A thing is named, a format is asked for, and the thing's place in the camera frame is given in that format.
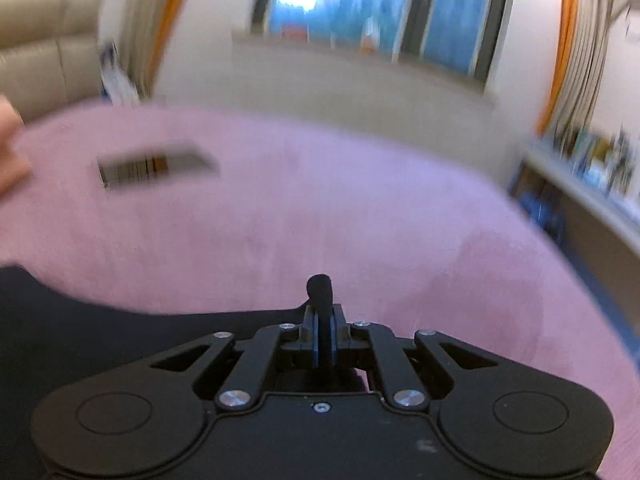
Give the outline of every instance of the window sill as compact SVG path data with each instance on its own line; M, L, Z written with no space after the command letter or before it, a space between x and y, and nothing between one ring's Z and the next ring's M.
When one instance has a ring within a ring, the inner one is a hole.
M335 56L345 62L364 63L380 70L401 71L407 77L420 78L436 84L464 92L473 99L480 98L486 104L495 105L496 99L489 83L482 84L475 79L456 74L451 70L434 63L416 59L411 55L393 58L387 54L363 54L357 48L346 45L335 46L329 41L297 41L285 40L279 36L264 34L261 30L232 29L232 44L247 46L263 46L287 48L305 52L315 52L323 56Z

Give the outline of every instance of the orange curtain trim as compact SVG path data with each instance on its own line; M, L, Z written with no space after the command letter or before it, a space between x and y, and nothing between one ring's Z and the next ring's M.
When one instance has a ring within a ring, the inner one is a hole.
M185 0L167 0L164 13L162 14L160 28L158 29L158 36L154 44L154 54L147 68L151 88L155 85L158 68L164 56L166 44L174 30L175 22L180 15L184 1Z
M575 25L578 16L578 0L562 0L562 14L560 18L560 37L558 39L558 54L556 56L556 70L551 85L551 94L546 109L538 123L538 136L541 137L551 122L551 116L560 97L562 83L569 67L571 49L574 45Z

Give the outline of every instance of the window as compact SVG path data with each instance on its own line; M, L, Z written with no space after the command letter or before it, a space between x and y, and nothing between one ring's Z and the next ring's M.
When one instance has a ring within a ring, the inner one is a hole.
M254 25L430 60L485 82L505 0L256 0Z

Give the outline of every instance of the wooden shelf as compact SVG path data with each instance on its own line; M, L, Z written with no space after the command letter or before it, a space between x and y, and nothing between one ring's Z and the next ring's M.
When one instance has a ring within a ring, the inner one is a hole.
M640 258L640 226L622 209L571 172L568 163L537 140L523 147L523 163L562 190L608 227Z

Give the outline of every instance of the round pad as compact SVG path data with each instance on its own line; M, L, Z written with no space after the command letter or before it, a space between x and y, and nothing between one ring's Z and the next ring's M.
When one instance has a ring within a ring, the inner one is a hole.
M204 407L188 385L154 372L127 381L107 373L53 392L33 414L34 443L82 476L133 476L174 460L202 432Z
M551 433L562 426L569 410L560 401L545 394L519 392L495 401L496 418L519 433Z
M78 422L92 433L130 433L151 418L151 403L133 394L101 394L86 400L78 409Z
M597 395L535 370L501 368L456 378L438 417L450 443L481 466L525 478L555 478L600 463L613 419Z

